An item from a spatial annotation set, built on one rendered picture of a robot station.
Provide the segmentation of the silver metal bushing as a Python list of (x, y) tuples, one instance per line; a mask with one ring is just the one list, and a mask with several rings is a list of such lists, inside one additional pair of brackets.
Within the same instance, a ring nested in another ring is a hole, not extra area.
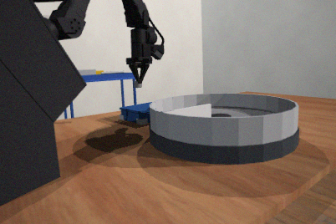
[(134, 81), (134, 87), (135, 88), (142, 88), (142, 83), (139, 84), (138, 81), (136, 81), (136, 82)]

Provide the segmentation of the blue open box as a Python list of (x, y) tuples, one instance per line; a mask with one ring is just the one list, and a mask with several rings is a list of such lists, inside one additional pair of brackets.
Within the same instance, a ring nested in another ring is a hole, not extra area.
[(121, 107), (124, 120), (136, 123), (136, 119), (147, 118), (148, 123), (150, 123), (150, 103), (152, 102)]

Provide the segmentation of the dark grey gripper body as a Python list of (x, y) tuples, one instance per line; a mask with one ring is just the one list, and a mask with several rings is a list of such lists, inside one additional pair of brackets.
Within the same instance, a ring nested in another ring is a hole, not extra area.
[(131, 58), (126, 58), (126, 64), (152, 64), (152, 57), (143, 57), (142, 44), (143, 43), (131, 44)]

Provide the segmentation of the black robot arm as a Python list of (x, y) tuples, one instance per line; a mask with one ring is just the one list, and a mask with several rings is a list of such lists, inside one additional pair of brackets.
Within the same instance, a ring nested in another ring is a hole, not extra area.
[[(52, 11), (50, 20), (44, 18), (58, 40), (78, 38), (81, 35), (86, 24), (84, 19), (89, 2), (90, 0), (63, 0), (58, 9)], [(143, 0), (122, 0), (122, 3), (126, 25), (134, 28), (130, 30), (131, 43), (143, 43), (143, 57), (152, 56), (161, 60), (164, 45), (155, 44), (157, 34), (155, 27), (149, 25), (150, 15)]]

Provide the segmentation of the grey round turntable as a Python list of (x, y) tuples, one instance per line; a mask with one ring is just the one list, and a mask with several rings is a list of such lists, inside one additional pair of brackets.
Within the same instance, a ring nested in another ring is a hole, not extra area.
[(188, 161), (241, 165), (298, 146), (298, 103), (260, 94), (189, 94), (150, 103), (150, 143)]

